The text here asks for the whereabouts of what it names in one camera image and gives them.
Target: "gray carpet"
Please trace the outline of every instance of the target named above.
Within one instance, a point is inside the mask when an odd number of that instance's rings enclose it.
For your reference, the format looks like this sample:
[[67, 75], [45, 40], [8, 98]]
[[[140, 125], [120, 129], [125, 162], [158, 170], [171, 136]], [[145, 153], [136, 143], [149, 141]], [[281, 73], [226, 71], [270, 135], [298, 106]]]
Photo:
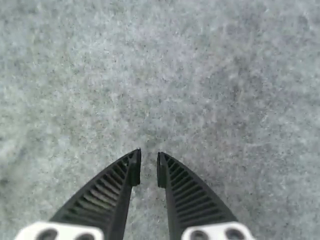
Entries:
[[168, 239], [158, 151], [257, 239], [319, 239], [318, 0], [0, 6], [0, 239], [135, 148], [126, 240]]

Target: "ribbed grip pad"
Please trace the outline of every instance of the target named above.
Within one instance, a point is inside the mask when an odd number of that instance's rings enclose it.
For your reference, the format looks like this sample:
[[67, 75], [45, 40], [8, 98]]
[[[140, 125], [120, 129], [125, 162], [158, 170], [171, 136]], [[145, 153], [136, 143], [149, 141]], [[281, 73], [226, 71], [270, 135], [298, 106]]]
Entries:
[[208, 185], [164, 152], [158, 153], [157, 181], [165, 188], [171, 240], [180, 240], [188, 227], [237, 221]]
[[140, 149], [121, 157], [72, 196], [50, 221], [97, 227], [106, 240], [121, 240], [131, 189], [140, 184], [140, 167]]

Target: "screw hole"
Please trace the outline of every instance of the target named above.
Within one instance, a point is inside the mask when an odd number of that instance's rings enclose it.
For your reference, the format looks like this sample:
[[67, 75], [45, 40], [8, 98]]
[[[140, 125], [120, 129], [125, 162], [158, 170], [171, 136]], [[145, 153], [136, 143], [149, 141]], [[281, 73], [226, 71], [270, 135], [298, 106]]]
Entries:
[[47, 229], [40, 233], [40, 235], [36, 238], [36, 240], [55, 240], [58, 232], [53, 229]]
[[241, 231], [239, 231], [238, 229], [234, 229], [234, 228], [228, 229], [225, 232], [225, 235], [229, 240], [244, 240], [245, 239], [245, 236], [243, 235], [243, 233]]
[[198, 230], [191, 233], [191, 240], [209, 240], [209, 237], [205, 232]]
[[86, 233], [78, 236], [76, 240], [95, 240], [95, 237], [92, 236], [91, 234]]

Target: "speckled gray surface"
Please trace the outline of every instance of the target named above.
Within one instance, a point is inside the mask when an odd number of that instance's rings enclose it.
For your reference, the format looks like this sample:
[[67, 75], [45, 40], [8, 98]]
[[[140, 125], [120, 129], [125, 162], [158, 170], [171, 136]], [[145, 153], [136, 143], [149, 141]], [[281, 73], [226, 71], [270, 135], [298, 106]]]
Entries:
[[319, 238], [318, 0], [0, 6], [0, 239], [138, 147], [125, 239], [168, 239], [158, 151], [257, 239]]

